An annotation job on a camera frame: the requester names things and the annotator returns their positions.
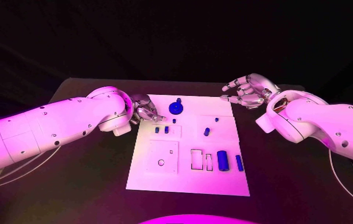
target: dark table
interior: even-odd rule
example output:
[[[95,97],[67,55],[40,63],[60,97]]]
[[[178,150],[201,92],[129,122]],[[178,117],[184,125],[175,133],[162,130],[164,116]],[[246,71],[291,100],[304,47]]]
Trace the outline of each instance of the dark table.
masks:
[[[223,84],[67,79],[50,102],[85,97],[102,86],[128,94],[219,96]],[[96,128],[38,169],[0,187],[0,223],[138,223],[177,214],[259,223],[351,223],[353,199],[334,179],[324,145],[312,138],[294,144],[276,131],[265,134],[255,123],[265,105],[253,111],[232,105],[232,110],[250,197],[125,190],[138,126],[119,137]]]

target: screw hole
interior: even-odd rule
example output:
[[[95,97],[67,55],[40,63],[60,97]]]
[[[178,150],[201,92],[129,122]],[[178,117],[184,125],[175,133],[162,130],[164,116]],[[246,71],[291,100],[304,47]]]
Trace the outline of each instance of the screw hole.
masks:
[[[343,146],[343,147],[347,147],[347,141],[343,141],[343,142],[341,142],[341,146]]]

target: white board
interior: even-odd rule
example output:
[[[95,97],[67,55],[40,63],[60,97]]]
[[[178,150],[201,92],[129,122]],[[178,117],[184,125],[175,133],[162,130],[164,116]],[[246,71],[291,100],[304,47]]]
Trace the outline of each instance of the white board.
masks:
[[[167,121],[139,123],[126,189],[250,196],[245,165],[239,171],[234,159],[240,148],[230,103],[219,97],[148,96]],[[172,115],[168,105],[177,98],[184,109],[181,114]],[[201,150],[201,169],[191,169],[191,150]],[[229,171],[219,171],[220,150],[227,154]]]

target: white cable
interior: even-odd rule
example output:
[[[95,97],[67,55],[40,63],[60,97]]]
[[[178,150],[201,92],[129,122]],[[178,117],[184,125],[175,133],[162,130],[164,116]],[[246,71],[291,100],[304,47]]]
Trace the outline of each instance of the white cable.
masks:
[[[1,177],[0,177],[0,180],[7,177],[11,173],[14,173],[18,169],[21,169],[30,162],[33,162],[38,156],[41,155],[43,153],[40,153],[33,159],[30,159],[18,168],[15,168],[11,172],[8,172],[7,174],[4,174]]]
[[[40,164],[36,168],[33,168],[26,174],[23,174],[21,176],[18,176],[17,178],[14,178],[13,180],[10,180],[10,181],[1,183],[0,186],[4,185],[4,184],[7,184],[7,183],[10,183],[10,182],[13,182],[14,180],[20,179],[20,178],[21,178],[23,176],[26,176],[34,169],[37,169],[37,168],[44,164],[44,162],[51,158],[51,156],[53,156],[54,153],[57,152],[59,148],[54,150],[54,152],[51,153],[51,155],[47,157],[47,159],[41,162],[41,164]]]
[[[335,174],[335,171],[334,171],[334,168],[332,168],[332,158],[331,158],[331,150],[330,150],[330,149],[328,149],[328,156],[330,156],[330,164],[331,164],[331,169],[332,169],[332,174],[334,174],[334,176],[335,176],[335,179],[337,179],[337,181],[338,181],[341,187],[344,188],[345,192],[347,192],[348,195],[353,197],[353,194],[351,194],[350,191],[345,189],[343,183],[340,182],[338,176],[337,176],[337,174]]]

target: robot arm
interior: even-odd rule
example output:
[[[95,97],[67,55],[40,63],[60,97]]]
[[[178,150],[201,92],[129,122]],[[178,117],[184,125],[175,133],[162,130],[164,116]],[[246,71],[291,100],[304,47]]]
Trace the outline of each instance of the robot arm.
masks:
[[[115,136],[129,132],[136,118],[165,120],[147,95],[135,101],[106,86],[86,97],[47,104],[0,120],[0,168],[85,137],[98,126]]]
[[[281,91],[276,85],[258,74],[250,74],[224,87],[240,85],[239,96],[221,95],[220,99],[256,108],[266,103],[266,113],[256,124],[269,133],[276,130],[294,143],[306,137],[315,138],[337,154],[353,159],[353,106],[328,103],[308,92]]]

